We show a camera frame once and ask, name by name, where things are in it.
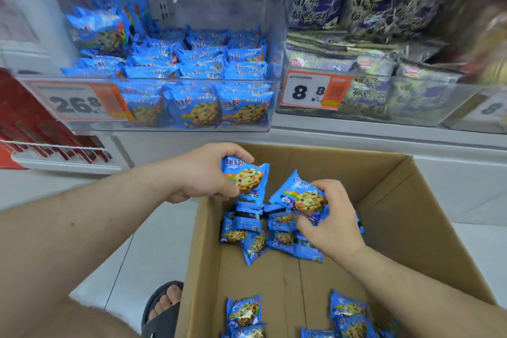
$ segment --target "person's right arm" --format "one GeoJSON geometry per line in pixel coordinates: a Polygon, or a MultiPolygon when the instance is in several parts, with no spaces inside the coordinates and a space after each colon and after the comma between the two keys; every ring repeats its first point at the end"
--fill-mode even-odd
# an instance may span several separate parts
{"type": "Polygon", "coordinates": [[[326,193],[330,214],[318,226],[300,216],[299,230],[358,279],[409,331],[438,338],[505,336],[506,310],[411,270],[366,246],[342,184],[328,179],[312,184],[326,193]]]}

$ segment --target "person's left hand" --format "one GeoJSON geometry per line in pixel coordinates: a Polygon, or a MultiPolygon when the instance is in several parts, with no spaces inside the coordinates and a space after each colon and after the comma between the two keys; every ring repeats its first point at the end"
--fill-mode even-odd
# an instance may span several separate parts
{"type": "Polygon", "coordinates": [[[239,194],[239,188],[222,172],[222,158],[235,156],[247,163],[254,158],[234,143],[208,143],[182,156],[159,164],[165,175],[170,175],[171,186],[167,201],[180,203],[189,198],[217,195],[221,200],[239,194]]]}

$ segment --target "hand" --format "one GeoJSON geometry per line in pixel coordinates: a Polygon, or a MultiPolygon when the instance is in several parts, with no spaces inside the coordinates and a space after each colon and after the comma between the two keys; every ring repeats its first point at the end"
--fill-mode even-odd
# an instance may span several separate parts
{"type": "Polygon", "coordinates": [[[339,181],[322,179],[311,184],[326,194],[329,215],[318,226],[304,215],[299,215],[298,229],[317,249],[340,266],[345,266],[349,258],[366,246],[354,207],[339,181]]]}
{"type": "Polygon", "coordinates": [[[163,162],[164,174],[173,177],[173,189],[167,201],[180,203],[189,198],[217,194],[227,200],[239,194],[239,188],[222,172],[221,161],[225,156],[235,156],[247,163],[254,158],[234,143],[208,143],[182,156],[163,162]]]}

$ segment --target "forearm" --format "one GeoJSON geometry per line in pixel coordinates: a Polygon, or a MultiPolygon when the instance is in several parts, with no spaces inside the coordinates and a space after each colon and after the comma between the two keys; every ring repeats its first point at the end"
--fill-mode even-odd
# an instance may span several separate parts
{"type": "Polygon", "coordinates": [[[20,333],[135,232],[170,192],[158,168],[135,168],[0,212],[0,335],[20,333]]]}
{"type": "Polygon", "coordinates": [[[369,247],[344,268],[418,336],[501,337],[507,311],[400,265],[369,247]]]}

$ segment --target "cardboard box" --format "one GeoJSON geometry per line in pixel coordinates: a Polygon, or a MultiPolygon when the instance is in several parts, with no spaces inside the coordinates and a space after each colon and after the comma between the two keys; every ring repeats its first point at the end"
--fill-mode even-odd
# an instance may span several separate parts
{"type": "MultiPolygon", "coordinates": [[[[260,165],[269,162],[265,201],[294,169],[302,179],[340,180],[372,248],[389,258],[496,304],[412,157],[318,147],[243,145],[260,165]]],[[[297,338],[301,327],[331,329],[332,289],[369,301],[381,326],[391,319],[362,285],[330,258],[323,264],[268,251],[247,266],[240,247],[219,244],[222,204],[201,199],[195,218],[176,338],[219,338],[227,297],[260,294],[267,338],[297,338]]]]}

